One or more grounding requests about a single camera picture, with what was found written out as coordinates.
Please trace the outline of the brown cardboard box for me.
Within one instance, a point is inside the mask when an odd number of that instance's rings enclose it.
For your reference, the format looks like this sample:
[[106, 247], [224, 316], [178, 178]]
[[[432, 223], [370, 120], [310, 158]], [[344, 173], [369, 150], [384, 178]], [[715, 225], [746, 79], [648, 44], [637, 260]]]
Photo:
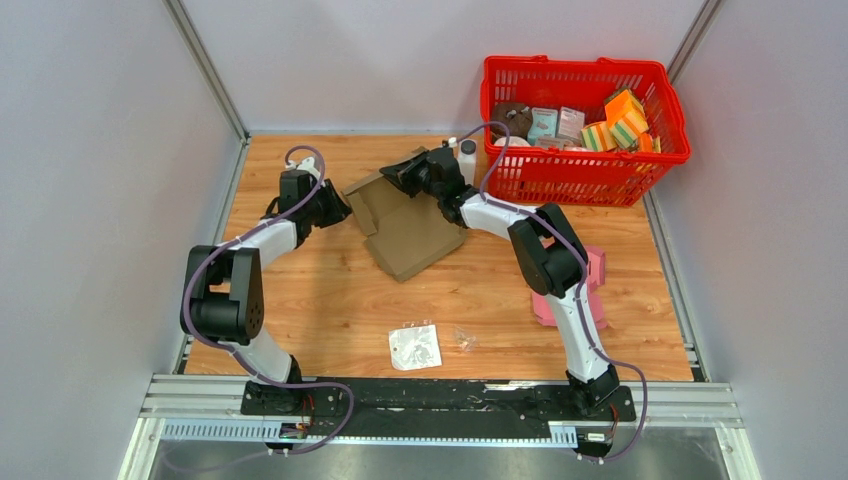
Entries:
[[411, 198], [375, 171], [342, 190], [377, 265], [403, 283], [463, 245], [467, 231], [443, 218], [434, 198]]

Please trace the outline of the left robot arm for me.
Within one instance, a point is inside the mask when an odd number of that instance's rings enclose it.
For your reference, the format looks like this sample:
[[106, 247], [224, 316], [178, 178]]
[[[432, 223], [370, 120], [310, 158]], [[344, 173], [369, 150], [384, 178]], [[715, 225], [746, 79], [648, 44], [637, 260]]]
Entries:
[[332, 182], [308, 170], [281, 174], [279, 193], [246, 235], [188, 254], [180, 312], [182, 330], [233, 356], [251, 375], [243, 409], [265, 406], [282, 415], [309, 406], [299, 364], [264, 327], [262, 272], [299, 248], [315, 228], [345, 220], [352, 210]]

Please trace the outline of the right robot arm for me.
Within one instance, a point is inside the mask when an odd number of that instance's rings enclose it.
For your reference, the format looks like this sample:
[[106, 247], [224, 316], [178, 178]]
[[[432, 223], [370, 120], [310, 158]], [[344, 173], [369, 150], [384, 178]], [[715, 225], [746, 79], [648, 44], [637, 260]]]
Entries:
[[435, 198], [447, 221], [511, 243], [525, 282], [554, 316], [566, 352], [571, 408], [586, 419], [605, 410], [620, 414], [618, 372], [602, 347], [589, 304], [588, 254], [561, 208], [521, 206], [472, 186], [447, 146], [423, 150], [379, 172], [411, 198]]

